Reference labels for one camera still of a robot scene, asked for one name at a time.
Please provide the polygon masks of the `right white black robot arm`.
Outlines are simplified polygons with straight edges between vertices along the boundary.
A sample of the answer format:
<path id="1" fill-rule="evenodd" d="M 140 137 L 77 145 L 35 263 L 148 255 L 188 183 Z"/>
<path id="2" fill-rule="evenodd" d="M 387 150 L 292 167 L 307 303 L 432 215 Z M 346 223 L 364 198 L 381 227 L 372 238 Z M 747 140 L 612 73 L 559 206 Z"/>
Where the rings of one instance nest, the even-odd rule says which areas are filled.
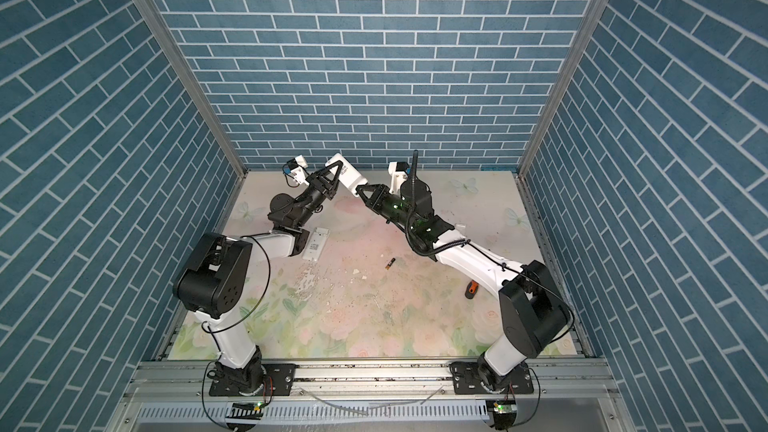
<path id="1" fill-rule="evenodd" d="M 508 260 L 467 238 L 432 207 L 431 190 L 418 178 L 400 193 L 385 184 L 353 188 L 364 205 L 404 233 L 411 250 L 451 267 L 494 294 L 501 313 L 501 336 L 478 358 L 478 373 L 491 389 L 528 359 L 559 339 L 573 319 L 550 271 L 539 261 Z"/>

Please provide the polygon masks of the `orange black screwdriver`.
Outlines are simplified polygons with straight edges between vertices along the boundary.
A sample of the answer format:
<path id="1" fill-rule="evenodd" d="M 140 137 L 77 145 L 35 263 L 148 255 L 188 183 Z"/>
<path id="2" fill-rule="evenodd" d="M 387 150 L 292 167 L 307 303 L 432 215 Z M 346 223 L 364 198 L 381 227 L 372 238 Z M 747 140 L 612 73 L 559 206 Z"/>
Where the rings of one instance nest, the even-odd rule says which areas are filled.
<path id="1" fill-rule="evenodd" d="M 479 290 L 479 283 L 476 281 L 470 281 L 465 289 L 465 297 L 468 300 L 472 300 Z"/>

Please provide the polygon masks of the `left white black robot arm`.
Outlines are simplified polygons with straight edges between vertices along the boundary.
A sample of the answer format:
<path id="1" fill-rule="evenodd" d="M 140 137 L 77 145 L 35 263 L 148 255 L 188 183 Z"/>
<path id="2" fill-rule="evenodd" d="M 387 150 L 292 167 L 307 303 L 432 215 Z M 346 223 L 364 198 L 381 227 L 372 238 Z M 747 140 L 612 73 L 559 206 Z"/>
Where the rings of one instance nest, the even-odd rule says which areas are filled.
<path id="1" fill-rule="evenodd" d="M 304 225 L 335 197 L 343 168 L 337 159 L 307 174 L 297 164 L 289 176 L 306 189 L 296 197 L 285 193 L 273 197 L 268 213 L 271 231 L 242 237 L 206 232 L 193 248 L 173 293 L 213 338 L 219 351 L 217 362 L 226 369 L 244 370 L 257 356 L 239 305 L 249 267 L 303 253 L 310 239 Z"/>

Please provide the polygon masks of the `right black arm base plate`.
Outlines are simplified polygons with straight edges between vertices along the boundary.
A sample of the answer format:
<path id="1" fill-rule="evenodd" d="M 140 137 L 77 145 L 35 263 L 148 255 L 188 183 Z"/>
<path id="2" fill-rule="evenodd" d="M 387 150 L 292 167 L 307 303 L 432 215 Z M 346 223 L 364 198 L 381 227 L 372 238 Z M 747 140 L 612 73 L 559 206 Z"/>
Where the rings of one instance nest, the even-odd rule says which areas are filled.
<path id="1" fill-rule="evenodd" d="M 483 361 L 451 362 L 448 370 L 456 395 L 532 394 L 532 374 L 521 363 L 506 375 L 499 375 Z"/>

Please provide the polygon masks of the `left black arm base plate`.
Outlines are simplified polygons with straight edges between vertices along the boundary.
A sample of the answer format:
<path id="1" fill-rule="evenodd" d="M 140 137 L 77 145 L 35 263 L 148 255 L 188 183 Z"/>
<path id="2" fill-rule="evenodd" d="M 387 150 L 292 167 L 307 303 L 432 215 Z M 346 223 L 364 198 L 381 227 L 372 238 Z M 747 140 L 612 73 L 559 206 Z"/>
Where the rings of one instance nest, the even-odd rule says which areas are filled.
<path id="1" fill-rule="evenodd" d="M 212 397 L 288 396 L 295 378 L 296 365 L 258 362 L 244 369 L 231 369 L 216 362 L 206 373 L 211 381 Z"/>

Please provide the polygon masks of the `white remote with display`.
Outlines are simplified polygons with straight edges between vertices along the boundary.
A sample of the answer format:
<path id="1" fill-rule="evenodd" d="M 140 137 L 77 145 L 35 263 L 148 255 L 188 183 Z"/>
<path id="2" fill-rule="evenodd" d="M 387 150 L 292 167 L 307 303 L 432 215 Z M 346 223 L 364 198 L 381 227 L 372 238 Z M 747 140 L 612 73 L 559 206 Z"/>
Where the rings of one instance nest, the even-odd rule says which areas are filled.
<path id="1" fill-rule="evenodd" d="M 361 185 L 367 185 L 367 178 L 359 172 L 341 153 L 337 153 L 327 160 L 326 166 L 332 166 L 336 162 L 340 162 L 339 181 L 345 188 L 354 196 L 358 197 L 357 187 Z"/>

